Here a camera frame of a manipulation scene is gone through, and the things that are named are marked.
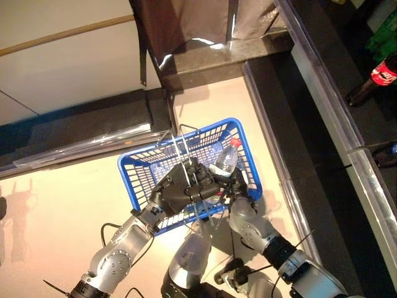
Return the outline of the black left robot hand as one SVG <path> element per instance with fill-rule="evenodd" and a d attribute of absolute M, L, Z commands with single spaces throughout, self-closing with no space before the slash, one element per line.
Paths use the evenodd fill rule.
<path fill-rule="evenodd" d="M 158 205 L 166 217 L 173 217 L 187 205 L 214 196 L 220 185 L 198 158 L 176 164 L 151 191 L 149 201 Z"/>

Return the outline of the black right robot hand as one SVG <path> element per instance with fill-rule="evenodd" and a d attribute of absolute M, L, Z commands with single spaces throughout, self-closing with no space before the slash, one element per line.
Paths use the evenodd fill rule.
<path fill-rule="evenodd" d="M 244 180 L 243 172 L 239 168 L 235 168 L 230 177 L 224 177 L 220 174 L 213 174 L 214 181 L 221 188 L 219 201 L 225 203 L 226 199 L 230 200 L 229 205 L 238 197 L 246 198 L 251 205 L 255 208 L 255 200 L 248 194 L 248 185 Z"/>

